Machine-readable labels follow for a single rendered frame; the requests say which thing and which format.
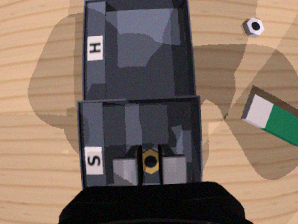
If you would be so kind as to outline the grey hex nut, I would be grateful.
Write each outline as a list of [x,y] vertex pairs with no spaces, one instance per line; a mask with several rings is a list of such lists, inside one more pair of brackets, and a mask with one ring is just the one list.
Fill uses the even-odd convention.
[[258,37],[264,31],[264,27],[261,20],[258,20],[253,17],[244,25],[244,28],[247,35],[252,36],[254,38]]

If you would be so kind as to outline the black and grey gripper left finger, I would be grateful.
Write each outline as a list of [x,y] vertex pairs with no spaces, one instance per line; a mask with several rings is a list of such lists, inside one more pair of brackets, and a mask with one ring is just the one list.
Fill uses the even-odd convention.
[[142,145],[132,145],[124,157],[113,159],[114,186],[143,184]]

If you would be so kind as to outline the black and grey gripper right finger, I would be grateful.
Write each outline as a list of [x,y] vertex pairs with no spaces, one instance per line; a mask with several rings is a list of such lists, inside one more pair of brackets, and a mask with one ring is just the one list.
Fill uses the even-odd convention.
[[174,154],[169,144],[158,144],[158,161],[160,185],[187,183],[187,157],[184,154]]

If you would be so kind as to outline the brass hex nut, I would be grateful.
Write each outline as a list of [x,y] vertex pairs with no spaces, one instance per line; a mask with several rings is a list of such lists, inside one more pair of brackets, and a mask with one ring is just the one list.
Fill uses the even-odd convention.
[[158,152],[149,148],[142,153],[143,170],[152,174],[159,170]]

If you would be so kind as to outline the green and white eraser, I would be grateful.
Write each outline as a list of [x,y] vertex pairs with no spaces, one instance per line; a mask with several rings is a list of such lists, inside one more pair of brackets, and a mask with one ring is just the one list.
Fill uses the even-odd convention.
[[256,94],[249,96],[241,120],[298,146],[298,117]]

